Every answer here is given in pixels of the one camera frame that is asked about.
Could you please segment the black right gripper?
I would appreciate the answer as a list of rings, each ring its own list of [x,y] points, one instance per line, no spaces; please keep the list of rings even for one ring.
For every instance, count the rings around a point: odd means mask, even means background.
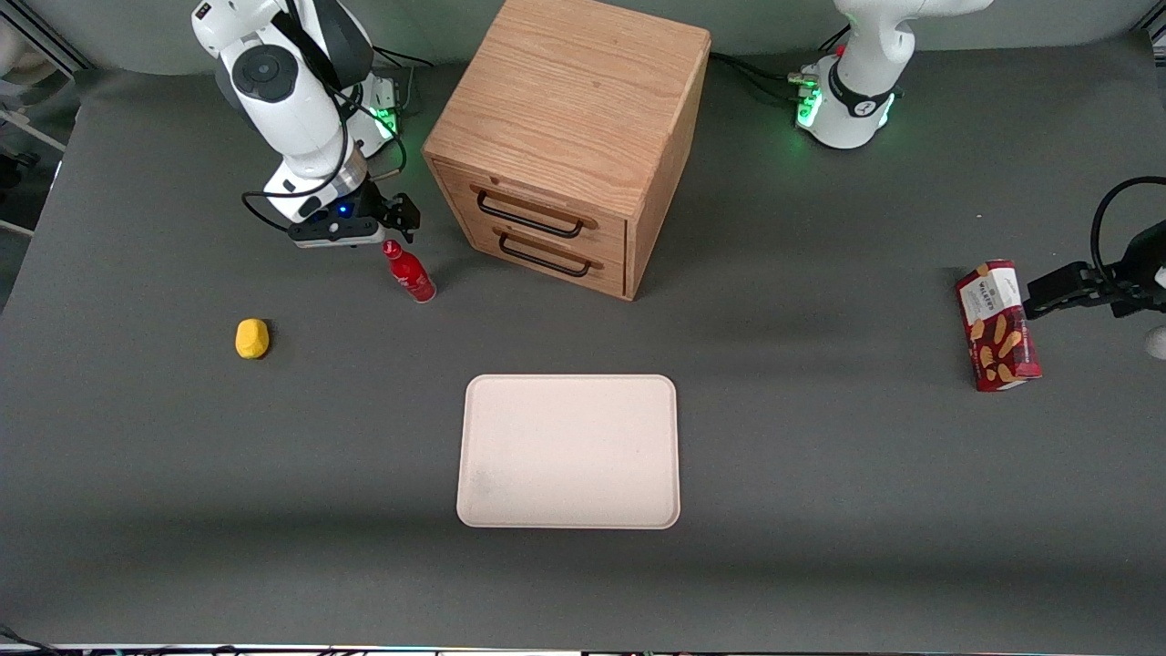
[[[297,211],[296,230],[395,230],[405,242],[414,241],[421,212],[407,193],[392,196],[392,217],[382,192],[371,181],[357,190],[324,204],[319,196],[309,198]]]

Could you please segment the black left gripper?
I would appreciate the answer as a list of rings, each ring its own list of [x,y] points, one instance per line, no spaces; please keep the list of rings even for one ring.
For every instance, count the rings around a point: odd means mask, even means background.
[[[1100,251],[1100,221],[1091,227],[1091,260],[1102,278],[1102,299],[1116,319],[1139,312],[1165,312],[1165,223],[1142,230],[1126,246],[1119,261],[1104,264]],[[1070,310],[1089,302],[1095,291],[1094,270],[1084,261],[1058,267],[1033,280],[1024,301],[1026,320]]]

